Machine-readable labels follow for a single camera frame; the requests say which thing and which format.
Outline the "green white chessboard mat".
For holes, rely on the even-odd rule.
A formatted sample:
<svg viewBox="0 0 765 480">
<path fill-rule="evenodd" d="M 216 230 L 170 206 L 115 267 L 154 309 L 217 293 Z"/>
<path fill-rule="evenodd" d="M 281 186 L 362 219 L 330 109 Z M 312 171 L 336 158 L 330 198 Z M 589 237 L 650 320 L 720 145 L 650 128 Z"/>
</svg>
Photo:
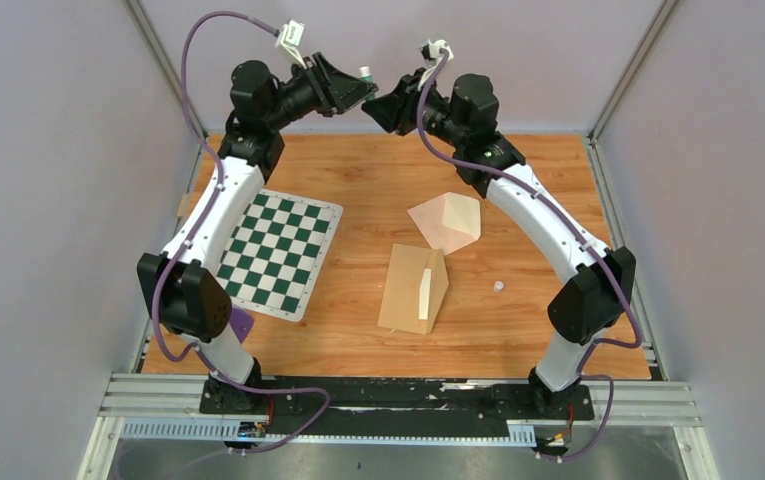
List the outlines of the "green white chessboard mat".
<svg viewBox="0 0 765 480">
<path fill-rule="evenodd" d="M 300 322 L 342 216 L 335 203 L 261 190 L 232 230 L 218 283 L 247 311 Z"/>
</svg>

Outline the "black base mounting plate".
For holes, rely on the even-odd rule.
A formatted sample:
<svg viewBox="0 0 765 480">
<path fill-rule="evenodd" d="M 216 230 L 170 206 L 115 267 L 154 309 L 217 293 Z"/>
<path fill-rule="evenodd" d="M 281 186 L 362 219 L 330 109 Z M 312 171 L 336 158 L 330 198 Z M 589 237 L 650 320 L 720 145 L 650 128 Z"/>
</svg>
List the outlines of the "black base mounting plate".
<svg viewBox="0 0 765 480">
<path fill-rule="evenodd" d="M 294 432 L 327 410 L 309 435 L 389 437 L 501 437 L 510 420 L 588 421 L 585 386 L 568 394 L 540 394 L 527 383 L 470 383 L 463 379 L 384 377 L 265 377 L 248 394 L 214 379 L 204 382 L 199 410 L 212 415 L 259 415 L 273 434 Z"/>
</svg>

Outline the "purple plastic piece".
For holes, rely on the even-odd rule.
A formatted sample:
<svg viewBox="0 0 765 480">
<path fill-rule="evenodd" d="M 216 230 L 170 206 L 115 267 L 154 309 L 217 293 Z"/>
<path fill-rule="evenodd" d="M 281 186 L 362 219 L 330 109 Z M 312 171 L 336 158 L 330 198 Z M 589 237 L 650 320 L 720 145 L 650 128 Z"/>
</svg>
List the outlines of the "purple plastic piece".
<svg viewBox="0 0 765 480">
<path fill-rule="evenodd" d="M 245 309 L 233 305 L 230 311 L 228 326 L 235 334 L 238 342 L 243 344 L 255 323 L 254 317 Z"/>
</svg>

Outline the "white green glue stick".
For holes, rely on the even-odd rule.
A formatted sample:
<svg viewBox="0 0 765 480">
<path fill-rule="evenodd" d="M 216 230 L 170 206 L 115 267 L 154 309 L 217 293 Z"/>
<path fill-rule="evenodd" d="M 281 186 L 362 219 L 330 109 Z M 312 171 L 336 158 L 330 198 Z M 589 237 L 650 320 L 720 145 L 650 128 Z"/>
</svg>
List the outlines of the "white green glue stick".
<svg viewBox="0 0 765 480">
<path fill-rule="evenodd" d="M 375 99 L 375 95 L 378 91 L 378 85 L 374 81 L 371 68 L 369 66 L 362 66 L 359 69 L 359 76 L 361 80 L 368 85 L 368 91 L 365 95 L 365 101 L 371 101 Z"/>
</svg>

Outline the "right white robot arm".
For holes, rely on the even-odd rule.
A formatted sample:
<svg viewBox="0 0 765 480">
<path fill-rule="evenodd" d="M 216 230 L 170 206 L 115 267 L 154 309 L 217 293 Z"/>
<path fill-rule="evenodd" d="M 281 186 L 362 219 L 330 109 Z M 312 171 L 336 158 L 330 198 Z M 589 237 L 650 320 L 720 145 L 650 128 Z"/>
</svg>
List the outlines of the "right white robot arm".
<svg viewBox="0 0 765 480">
<path fill-rule="evenodd" d="M 530 373 L 528 392 L 533 411 L 550 418 L 567 407 L 568 389 L 578 384 L 594 346 L 630 314 L 636 258 L 626 247 L 599 240 L 548 192 L 499 131 L 499 107 L 485 75 L 458 77 L 444 97 L 418 69 L 362 110 L 387 133 L 417 132 L 451 146 L 447 160 L 462 181 L 509 216 L 552 266 L 562 284 L 547 307 L 554 334 Z"/>
</svg>

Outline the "pink paper envelope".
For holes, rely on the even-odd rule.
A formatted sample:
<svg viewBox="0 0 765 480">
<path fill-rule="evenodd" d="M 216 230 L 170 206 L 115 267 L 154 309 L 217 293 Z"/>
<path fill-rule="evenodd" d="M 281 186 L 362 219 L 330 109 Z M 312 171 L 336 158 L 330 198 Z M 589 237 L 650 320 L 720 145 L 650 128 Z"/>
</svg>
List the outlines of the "pink paper envelope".
<svg viewBox="0 0 765 480">
<path fill-rule="evenodd" d="M 426 242 L 444 255 L 480 239 L 481 204 L 476 198 L 447 192 L 407 210 Z"/>
</svg>

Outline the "tan kraft envelope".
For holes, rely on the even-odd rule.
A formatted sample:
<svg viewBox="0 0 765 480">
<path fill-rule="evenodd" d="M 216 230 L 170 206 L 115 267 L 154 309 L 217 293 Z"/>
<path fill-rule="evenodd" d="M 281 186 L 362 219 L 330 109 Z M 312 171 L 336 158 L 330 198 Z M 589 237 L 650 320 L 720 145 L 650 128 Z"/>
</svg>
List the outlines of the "tan kraft envelope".
<svg viewBox="0 0 765 480">
<path fill-rule="evenodd" d="M 432 269 L 430 313 L 427 321 L 420 321 L 418 291 L 425 268 Z M 430 334 L 448 287 L 445 255 L 440 250 L 394 244 L 377 325 L 390 330 Z"/>
</svg>

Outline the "aluminium frame rail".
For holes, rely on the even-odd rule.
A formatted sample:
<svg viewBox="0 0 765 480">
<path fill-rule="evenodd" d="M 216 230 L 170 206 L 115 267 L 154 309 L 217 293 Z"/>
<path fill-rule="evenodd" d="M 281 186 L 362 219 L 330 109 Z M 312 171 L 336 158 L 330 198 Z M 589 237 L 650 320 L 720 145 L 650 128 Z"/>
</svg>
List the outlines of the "aluminium frame rail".
<svg viewBox="0 0 765 480">
<path fill-rule="evenodd" d="M 587 429 L 599 459 L 621 428 L 671 431 L 691 479 L 717 467 L 690 388 L 669 381 L 587 381 L 552 406 L 522 379 L 268 376 L 253 405 L 205 375 L 116 374 L 105 392 L 78 475 L 103 479 L 125 439 L 265 445 L 510 447 L 524 452 L 561 434 L 578 450 Z"/>
</svg>

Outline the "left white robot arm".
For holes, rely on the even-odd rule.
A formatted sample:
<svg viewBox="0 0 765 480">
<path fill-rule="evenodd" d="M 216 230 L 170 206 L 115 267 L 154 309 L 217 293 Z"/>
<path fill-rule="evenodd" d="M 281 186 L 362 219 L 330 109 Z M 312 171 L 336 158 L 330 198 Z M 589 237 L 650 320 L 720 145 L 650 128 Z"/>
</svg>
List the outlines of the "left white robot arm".
<svg viewBox="0 0 765 480">
<path fill-rule="evenodd" d="M 282 129 L 310 113 L 346 113 L 377 90 L 373 81 L 341 71 L 320 53 L 292 66 L 285 82 L 259 60 L 236 66 L 229 129 L 207 192 L 162 252 L 145 253 L 137 263 L 159 349 L 169 351 L 163 330 L 181 337 L 211 377 L 227 385 L 226 400 L 241 413 L 256 411 L 265 389 L 257 360 L 242 345 L 242 312 L 216 279 L 230 234 L 278 164 Z"/>
</svg>

